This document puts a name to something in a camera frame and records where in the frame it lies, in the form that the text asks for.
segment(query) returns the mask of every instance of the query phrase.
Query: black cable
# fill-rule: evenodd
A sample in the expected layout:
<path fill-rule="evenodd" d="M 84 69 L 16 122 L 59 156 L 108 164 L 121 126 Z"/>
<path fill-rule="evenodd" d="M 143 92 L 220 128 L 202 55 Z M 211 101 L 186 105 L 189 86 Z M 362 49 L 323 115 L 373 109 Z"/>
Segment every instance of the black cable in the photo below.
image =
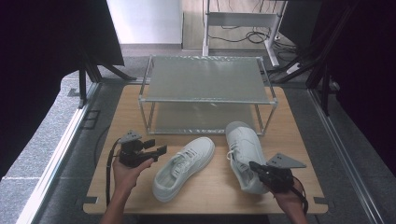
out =
<path fill-rule="evenodd" d="M 283 50 L 284 52 L 289 52 L 289 53 L 294 53 L 294 54 L 296 54 L 296 50 L 295 49 L 289 49 L 289 48 L 281 48 L 280 46 L 278 46 L 278 45 L 275 45 L 275 49 L 278 49 L 278 50 Z"/>
<path fill-rule="evenodd" d="M 280 52 L 277 53 L 277 57 L 278 57 L 280 60 L 289 63 L 289 62 L 293 61 L 293 59 L 291 59 L 291 60 L 286 59 L 286 58 L 284 58 L 284 57 L 282 56 L 282 54 L 291 54 L 291 53 L 292 53 L 292 52 L 290 52 L 290 51 L 288 51 L 288 50 L 286 50 L 286 51 L 280 51 Z"/>
<path fill-rule="evenodd" d="M 96 140 L 96 144 L 95 144 L 95 149 L 93 150 L 93 165 L 94 167 L 96 167 L 97 165 L 97 161 L 96 161 L 96 154 L 97 154 L 97 150 L 98 150 L 98 146 L 99 146 L 99 141 L 102 138 L 102 136 L 105 134 L 105 132 L 110 128 L 110 125 L 107 126 L 107 128 L 105 128 L 99 135 L 98 139 Z"/>
<path fill-rule="evenodd" d="M 262 0 L 262 4 L 261 4 L 261 8 L 260 8 L 260 11 L 262 11 L 262 5 L 263 5 L 263 3 L 264 3 L 264 1 Z M 217 5 L 218 5 L 218 12 L 220 12 L 220 8 L 219 8 L 219 0 L 217 0 Z M 202 1 L 202 24 L 203 24 L 203 26 L 205 27 L 205 22 L 204 22 L 204 7 L 205 7 L 205 4 L 204 4 L 204 0 Z M 221 26 L 221 28 L 222 29 L 225 29 L 225 30 L 232 30 L 232 29 L 236 29 L 236 28 L 240 28 L 240 26 L 233 26 L 233 27 L 224 27 L 224 26 Z M 264 42 L 264 40 L 266 39 L 266 38 L 268 38 L 269 37 L 269 34 L 264 34 L 264 33 L 261 33 L 261 32 L 258 32 L 258 31 L 254 31 L 254 27 L 253 27 L 253 30 L 251 31 L 251 32 L 248 32 L 248 33 L 246 33 L 246 35 L 245 35 L 245 38 L 242 38 L 242 39 L 238 39 L 238 40 L 231 40 L 231 39 L 226 39 L 226 38 L 222 38 L 222 37 L 217 37 L 217 36 L 212 36 L 212 35 L 207 35 L 208 37 L 210 37 L 210 38 L 212 38 L 212 39 L 219 39 L 219 40 L 223 40 L 223 41 L 227 41 L 227 42 L 232 42 L 232 43 L 237 43 L 237 42 L 241 42 L 241 41 L 244 41 L 244 40 L 248 40 L 250 43 L 253 43 L 253 44 L 261 44 L 261 43 L 263 43 Z M 260 41 L 254 41 L 254 40 L 252 40 L 251 39 L 251 37 L 253 37 L 253 36 L 257 36 L 259 39 L 260 39 Z"/>
<path fill-rule="evenodd" d="M 231 11 L 233 11 L 233 9 L 231 8 L 231 0 L 228 0 L 228 7 L 230 8 Z"/>
<path fill-rule="evenodd" d="M 288 45 L 288 44 L 284 44 L 284 43 L 280 43 L 280 42 L 274 42 L 276 45 L 283 45 L 283 46 L 286 46 L 286 47 L 290 47 L 290 48 L 294 48 L 294 49 L 296 49 L 297 47 L 295 46 L 295 45 Z"/>
<path fill-rule="evenodd" d="M 275 3 L 274 3 L 274 8 L 273 8 L 273 13 L 274 13 L 274 11 L 275 11 L 275 7 L 276 7 L 276 0 L 275 0 Z"/>
<path fill-rule="evenodd" d="M 262 3 L 262 4 L 260 5 L 260 10 L 259 10 L 259 12 L 262 12 L 262 6 L 264 5 L 264 0 L 262 0 L 261 3 Z"/>
<path fill-rule="evenodd" d="M 254 9 L 256 9 L 256 7 L 259 5 L 259 3 L 260 3 L 260 1 L 258 1 L 257 3 L 256 3 L 256 6 L 254 6 L 254 8 L 253 8 L 253 10 L 251 10 L 251 12 L 254 12 Z"/>
<path fill-rule="evenodd" d="M 265 9 L 265 13 L 268 12 L 268 10 L 270 9 L 270 6 L 271 6 L 271 1 L 268 1 L 268 7 L 267 7 L 267 9 Z"/>
<path fill-rule="evenodd" d="M 107 157 L 107 165 L 106 165 L 106 206 L 110 203 L 110 173 L 111 173 L 111 162 L 113 162 L 114 149 L 119 143 L 120 139 L 114 143 L 113 148 L 111 148 Z"/>
<path fill-rule="evenodd" d="M 297 177 L 294 176 L 293 178 L 296 179 L 298 182 L 300 182 L 301 187 L 303 187 L 303 194 L 295 187 L 291 187 L 290 190 L 300 198 L 301 202 L 303 203 L 304 214 L 306 215 L 306 213 L 308 212 L 308 200 L 306 199 L 303 183 L 301 183 L 301 181 Z"/>
<path fill-rule="evenodd" d="M 267 71 L 269 74 L 268 77 L 270 77 L 272 74 L 275 74 L 275 73 L 281 73 L 281 72 L 287 71 L 294 64 L 299 63 L 300 61 L 303 61 L 303 60 L 309 61 L 309 57 L 311 57 L 313 53 L 315 53 L 316 51 L 319 50 L 320 45 L 322 45 L 323 41 L 325 40 L 325 37 L 329 34 L 329 32 L 332 31 L 333 27 L 338 22 L 338 19 L 341 16 L 342 16 L 342 11 L 338 11 L 338 13 L 332 17 L 332 20 L 329 22 L 329 25 L 326 27 L 326 29 L 308 47 L 306 47 L 304 49 L 298 49 L 298 50 L 294 49 L 296 51 L 297 57 L 294 60 L 290 61 L 286 66 Z M 285 45 L 285 44 L 275 42 L 275 45 L 279 47 L 279 45 Z M 308 62 L 307 67 L 314 66 L 317 61 L 318 61 L 318 58 L 314 59 L 312 62 Z M 282 82 L 284 82 L 284 80 L 282 80 L 282 79 L 286 80 L 286 78 L 287 77 L 281 78 L 279 80 L 275 80 L 274 83 L 282 83 Z"/>

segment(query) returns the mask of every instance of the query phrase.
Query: metal leg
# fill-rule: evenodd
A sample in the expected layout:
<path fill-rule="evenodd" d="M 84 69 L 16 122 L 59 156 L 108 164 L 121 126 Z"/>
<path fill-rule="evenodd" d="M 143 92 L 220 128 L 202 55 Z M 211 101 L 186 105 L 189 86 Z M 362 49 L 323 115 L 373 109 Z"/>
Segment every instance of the metal leg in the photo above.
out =
<path fill-rule="evenodd" d="M 85 61 L 85 70 L 87 71 L 88 77 L 92 82 L 101 81 L 102 75 L 100 74 L 98 66 L 92 63 L 92 61 L 88 58 L 87 61 Z"/>
<path fill-rule="evenodd" d="M 267 48 L 268 56 L 270 57 L 273 67 L 279 67 L 279 62 L 277 61 L 277 58 L 276 58 L 276 55 L 274 53 L 272 46 L 274 44 L 277 30 L 279 29 L 279 25 L 280 25 L 280 21 L 283 16 L 283 11 L 285 9 L 285 5 L 286 5 L 286 1 L 283 1 L 282 5 L 280 7 L 280 10 L 276 13 L 276 19 L 275 19 L 273 26 L 271 27 L 270 37 L 268 40 L 264 41 L 264 45 Z"/>
<path fill-rule="evenodd" d="M 209 55 L 209 6 L 210 6 L 210 0 L 206 1 L 206 12 L 205 12 L 205 33 L 204 33 L 204 43 L 202 45 L 202 56 L 208 56 Z"/>
<path fill-rule="evenodd" d="M 79 79 L 79 105 L 78 109 L 82 109 L 87 102 L 87 82 L 85 80 L 85 69 L 80 68 L 78 71 Z"/>
<path fill-rule="evenodd" d="M 123 73 L 120 69 L 114 67 L 113 65 L 107 64 L 105 62 L 102 62 L 101 60 L 95 58 L 95 60 L 101 64 L 103 67 L 105 67 L 107 70 L 110 72 L 114 73 L 118 77 L 121 77 L 124 80 L 136 80 L 136 77 L 130 77 L 127 74 Z"/>

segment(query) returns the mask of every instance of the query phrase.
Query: shoe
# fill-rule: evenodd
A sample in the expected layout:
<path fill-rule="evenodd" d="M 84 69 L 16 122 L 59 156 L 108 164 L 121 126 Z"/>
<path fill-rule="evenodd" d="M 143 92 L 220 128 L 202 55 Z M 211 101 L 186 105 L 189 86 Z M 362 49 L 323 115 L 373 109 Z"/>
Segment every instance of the shoe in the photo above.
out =
<path fill-rule="evenodd" d="M 184 146 L 155 175 L 152 186 L 155 198 L 163 203 L 171 201 L 190 176 L 209 164 L 214 152 L 215 144 L 208 137 L 197 138 Z"/>
<path fill-rule="evenodd" d="M 254 194 L 264 194 L 268 189 L 262 184 L 257 173 L 250 170 L 249 162 L 260 165 L 266 163 L 262 154 L 259 137 L 246 123 L 234 121 L 225 128 L 230 151 L 227 159 L 239 181 L 242 191 Z"/>

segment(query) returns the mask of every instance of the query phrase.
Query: human hand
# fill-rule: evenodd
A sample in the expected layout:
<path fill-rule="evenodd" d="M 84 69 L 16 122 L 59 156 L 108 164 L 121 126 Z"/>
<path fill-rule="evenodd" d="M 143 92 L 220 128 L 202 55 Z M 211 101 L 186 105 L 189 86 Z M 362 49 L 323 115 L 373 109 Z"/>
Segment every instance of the human hand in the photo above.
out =
<path fill-rule="evenodd" d="M 140 176 L 143 170 L 149 168 L 154 162 L 154 159 L 148 159 L 142 162 L 135 168 L 127 167 L 120 163 L 120 151 L 117 152 L 117 157 L 113 161 L 113 172 L 115 191 L 122 192 L 129 196 L 131 190 L 136 186 L 137 178 Z"/>

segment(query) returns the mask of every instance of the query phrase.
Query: wooden table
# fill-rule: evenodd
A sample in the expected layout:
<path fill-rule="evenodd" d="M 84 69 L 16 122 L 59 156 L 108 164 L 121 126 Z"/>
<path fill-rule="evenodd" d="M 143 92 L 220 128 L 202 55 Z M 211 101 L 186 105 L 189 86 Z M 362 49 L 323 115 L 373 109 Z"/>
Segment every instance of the wooden table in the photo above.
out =
<path fill-rule="evenodd" d="M 152 194 L 153 178 L 171 157 L 186 144 L 200 135 L 146 135 L 138 108 L 140 86 L 126 86 L 111 123 L 105 145 L 92 178 L 87 197 L 96 197 L 96 203 L 85 203 L 83 209 L 89 214 L 103 214 L 106 211 L 106 161 L 115 141 L 129 130 L 142 135 L 142 141 L 154 138 L 157 147 L 167 145 L 168 152 L 158 162 L 139 176 L 137 186 L 125 206 L 126 214 L 276 214 L 282 213 L 271 193 L 248 194 L 240 189 L 230 161 L 224 134 L 207 135 L 215 143 L 215 155 L 206 168 L 196 173 L 184 184 L 178 195 L 169 203 L 161 203 Z M 299 133 L 289 103 L 281 88 L 274 88 L 278 107 L 265 136 L 259 136 L 264 156 L 271 159 L 277 152 L 283 153 L 307 165 L 304 169 L 293 169 L 293 174 L 304 184 L 309 202 L 310 214 L 327 212 L 326 204 L 314 202 L 314 197 L 324 198 L 318 178 L 312 167 L 303 139 Z"/>

